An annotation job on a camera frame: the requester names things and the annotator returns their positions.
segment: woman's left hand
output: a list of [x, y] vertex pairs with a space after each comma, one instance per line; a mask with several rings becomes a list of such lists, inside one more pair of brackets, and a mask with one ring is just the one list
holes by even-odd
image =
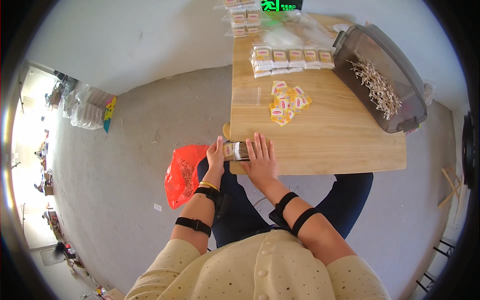
[[208, 169], [220, 172], [223, 174], [225, 169], [223, 168], [223, 162], [225, 156], [223, 155], [223, 137], [218, 136], [216, 143], [213, 143], [207, 150]]

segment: woman's right hand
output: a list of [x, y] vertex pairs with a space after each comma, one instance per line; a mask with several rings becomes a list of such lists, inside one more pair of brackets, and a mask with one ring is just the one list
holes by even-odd
[[250, 163], [242, 161], [240, 164], [247, 172], [253, 185], [265, 194], [265, 191], [270, 186], [278, 182], [273, 142], [270, 140], [267, 147], [265, 136], [255, 132], [255, 149], [257, 154], [253, 151], [251, 140], [246, 139], [246, 142]]

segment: bundle of cotton swabs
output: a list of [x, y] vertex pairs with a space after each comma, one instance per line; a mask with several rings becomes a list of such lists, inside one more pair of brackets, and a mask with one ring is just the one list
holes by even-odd
[[226, 142], [223, 144], [223, 155], [225, 161], [249, 160], [246, 142]]
[[377, 105], [377, 109], [384, 112], [384, 119], [390, 120], [402, 106], [402, 102], [395, 95], [392, 86], [375, 68], [370, 60], [359, 58], [352, 62], [355, 77], [361, 77], [361, 84], [370, 89], [370, 101]]

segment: wooden stick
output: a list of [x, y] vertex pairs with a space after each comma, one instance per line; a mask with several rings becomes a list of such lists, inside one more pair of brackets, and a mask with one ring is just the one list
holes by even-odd
[[443, 174], [445, 175], [445, 177], [447, 177], [447, 180], [448, 180], [448, 183], [450, 184], [450, 186], [452, 187], [454, 193], [455, 193], [455, 196], [457, 197], [458, 200], [460, 200], [460, 195], [458, 195], [458, 192], [456, 191], [456, 188], [455, 188], [455, 185], [453, 184], [452, 180], [450, 179], [450, 177], [448, 177], [448, 174], [447, 174], [447, 171], [445, 171], [444, 168], [442, 168], [442, 172]]
[[[456, 186], [456, 189], [455, 189], [454, 191], [456, 191], [458, 188], [461, 188], [461, 184], [460, 184], [460, 183]], [[445, 198], [445, 200], [443, 200], [442, 203], [440, 203], [440, 204], [438, 205], [438, 208], [442, 208], [442, 206], [445, 205], [445, 203], [447, 203], [448, 200], [450, 200], [450, 198], [452, 198], [452, 196], [453, 196], [453, 194], [454, 194], [454, 191], [452, 191], [452, 192], [450, 193], [450, 195], [448, 195], [448, 196]]]

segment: green exit sign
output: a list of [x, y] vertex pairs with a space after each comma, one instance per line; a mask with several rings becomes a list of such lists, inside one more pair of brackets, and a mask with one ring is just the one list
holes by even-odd
[[262, 9], [264, 12], [301, 10], [302, 4], [303, 0], [263, 0]]

